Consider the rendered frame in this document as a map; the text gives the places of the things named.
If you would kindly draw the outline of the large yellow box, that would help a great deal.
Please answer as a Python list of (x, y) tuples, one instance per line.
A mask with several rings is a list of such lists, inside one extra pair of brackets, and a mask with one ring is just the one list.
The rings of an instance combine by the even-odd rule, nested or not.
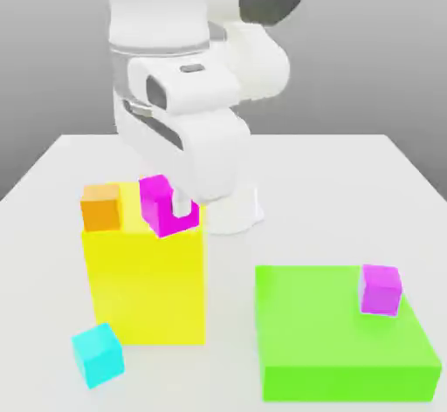
[(138, 183), (115, 184), (120, 229), (81, 234), (95, 319), (126, 346), (204, 344), (202, 226), (159, 238), (141, 216)]

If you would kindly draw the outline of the large green box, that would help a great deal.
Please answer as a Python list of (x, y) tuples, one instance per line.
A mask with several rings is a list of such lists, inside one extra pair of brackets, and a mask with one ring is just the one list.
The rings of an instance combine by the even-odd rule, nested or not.
[(255, 321), (266, 402), (429, 402), (442, 371), (407, 299), (363, 314), (360, 269), (259, 265)]

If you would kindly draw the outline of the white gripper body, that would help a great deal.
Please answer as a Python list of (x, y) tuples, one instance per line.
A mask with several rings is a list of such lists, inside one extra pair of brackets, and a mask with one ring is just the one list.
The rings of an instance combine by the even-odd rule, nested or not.
[(230, 109), (147, 116), (115, 98), (113, 110), (121, 139), (196, 203), (231, 195), (243, 179), (251, 134)]

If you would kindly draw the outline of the small violet cube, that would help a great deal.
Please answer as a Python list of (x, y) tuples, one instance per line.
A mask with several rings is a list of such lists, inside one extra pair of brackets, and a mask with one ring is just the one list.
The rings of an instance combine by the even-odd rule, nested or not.
[(396, 317), (402, 299), (398, 269), (395, 266), (362, 265), (358, 299), (361, 313)]

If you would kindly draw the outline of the small orange cube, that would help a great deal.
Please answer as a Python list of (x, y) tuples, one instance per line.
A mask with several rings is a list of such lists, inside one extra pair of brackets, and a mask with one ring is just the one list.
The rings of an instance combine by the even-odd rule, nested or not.
[(84, 231), (119, 230), (120, 186), (115, 183), (86, 185), (80, 199)]

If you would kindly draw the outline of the small magenta cube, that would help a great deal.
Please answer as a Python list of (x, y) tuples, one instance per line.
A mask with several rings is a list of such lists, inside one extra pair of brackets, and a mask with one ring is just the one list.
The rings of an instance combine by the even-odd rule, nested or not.
[(200, 208), (191, 202), (187, 216), (173, 213), (171, 188), (164, 175), (152, 175), (139, 180), (141, 215), (159, 238), (195, 228), (200, 223)]

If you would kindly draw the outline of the small cyan cube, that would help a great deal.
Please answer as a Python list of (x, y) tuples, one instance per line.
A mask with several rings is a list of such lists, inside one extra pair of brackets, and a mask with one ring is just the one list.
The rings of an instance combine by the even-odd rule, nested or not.
[(89, 388), (110, 381), (125, 371), (121, 344), (108, 323), (72, 337), (76, 365)]

